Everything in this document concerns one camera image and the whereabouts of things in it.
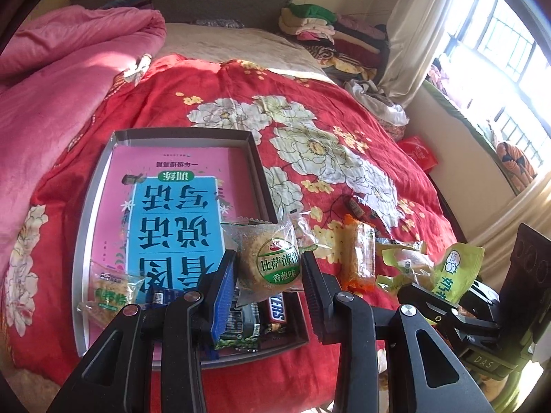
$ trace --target window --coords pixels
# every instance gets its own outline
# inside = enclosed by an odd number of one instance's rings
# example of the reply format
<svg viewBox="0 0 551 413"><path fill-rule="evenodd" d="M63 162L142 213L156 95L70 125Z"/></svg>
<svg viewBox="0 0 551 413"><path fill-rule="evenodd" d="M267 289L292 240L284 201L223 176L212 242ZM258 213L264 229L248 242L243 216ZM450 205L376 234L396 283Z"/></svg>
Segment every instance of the window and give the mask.
<svg viewBox="0 0 551 413"><path fill-rule="evenodd" d="M454 0L436 57L439 88L470 122L495 123L534 168L551 161L551 67L504 0Z"/></svg>

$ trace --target stack of folded clothes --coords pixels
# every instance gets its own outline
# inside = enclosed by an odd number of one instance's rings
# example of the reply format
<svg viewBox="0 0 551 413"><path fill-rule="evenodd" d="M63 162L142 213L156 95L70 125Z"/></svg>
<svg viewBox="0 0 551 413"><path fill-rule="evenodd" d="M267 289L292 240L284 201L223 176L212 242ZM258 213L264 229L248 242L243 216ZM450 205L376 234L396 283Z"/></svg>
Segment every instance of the stack of folded clothes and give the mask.
<svg viewBox="0 0 551 413"><path fill-rule="evenodd" d="M361 60L336 48L332 25L336 21L337 16L321 6L291 3L281 9L279 28L291 40L306 48L336 84L343 86L351 79L373 79L376 66L365 67Z"/></svg>
<svg viewBox="0 0 551 413"><path fill-rule="evenodd" d="M357 60L366 68L375 68L378 82L388 61L388 39L384 25L371 26L352 15L337 15L334 48L342 54Z"/></svg>

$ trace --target red floral blanket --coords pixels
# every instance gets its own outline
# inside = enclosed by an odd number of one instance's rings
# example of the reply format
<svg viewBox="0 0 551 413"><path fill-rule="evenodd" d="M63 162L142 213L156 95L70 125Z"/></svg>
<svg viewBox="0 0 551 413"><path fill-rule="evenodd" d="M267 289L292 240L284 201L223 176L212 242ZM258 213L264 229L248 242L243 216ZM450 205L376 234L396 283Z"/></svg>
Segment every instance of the red floral blanket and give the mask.
<svg viewBox="0 0 551 413"><path fill-rule="evenodd" d="M71 274L86 189L114 130L152 126L252 131L276 208L309 208L316 236L331 247L317 252L326 272L340 269L344 200L353 192L366 195L379 229L394 238L423 239L432 255L455 242L423 171L341 88L242 61L164 57L137 87L125 84L104 101L32 196L3 288L17 366L62 384L78 362ZM366 298L395 307L383 292ZM337 366L338 346L322 347L311 333L295 351L203 372L208 411L302 411L332 398Z"/></svg>

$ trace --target mattress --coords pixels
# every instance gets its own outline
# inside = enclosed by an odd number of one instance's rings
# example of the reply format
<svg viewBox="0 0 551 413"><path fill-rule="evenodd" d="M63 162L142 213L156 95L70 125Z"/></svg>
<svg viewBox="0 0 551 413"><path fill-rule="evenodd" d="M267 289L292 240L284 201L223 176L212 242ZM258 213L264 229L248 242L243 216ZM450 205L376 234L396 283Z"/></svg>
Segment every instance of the mattress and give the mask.
<svg viewBox="0 0 551 413"><path fill-rule="evenodd" d="M302 46L263 30L167 23L165 44L155 59L173 53L209 62L247 60L274 73L332 83Z"/></svg>

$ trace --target green round label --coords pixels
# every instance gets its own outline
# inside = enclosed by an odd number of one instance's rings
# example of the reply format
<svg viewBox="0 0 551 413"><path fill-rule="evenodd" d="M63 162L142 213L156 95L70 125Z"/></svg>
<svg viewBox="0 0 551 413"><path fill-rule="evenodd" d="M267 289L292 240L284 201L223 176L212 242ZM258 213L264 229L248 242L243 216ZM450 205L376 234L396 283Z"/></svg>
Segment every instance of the green round label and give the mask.
<svg viewBox="0 0 551 413"><path fill-rule="evenodd" d="M300 274L297 248L284 239L272 238L258 251L256 266L272 284L288 284Z"/></svg>
<svg viewBox="0 0 551 413"><path fill-rule="evenodd" d="M162 171L157 176L161 182L191 182L194 177L191 171Z"/></svg>

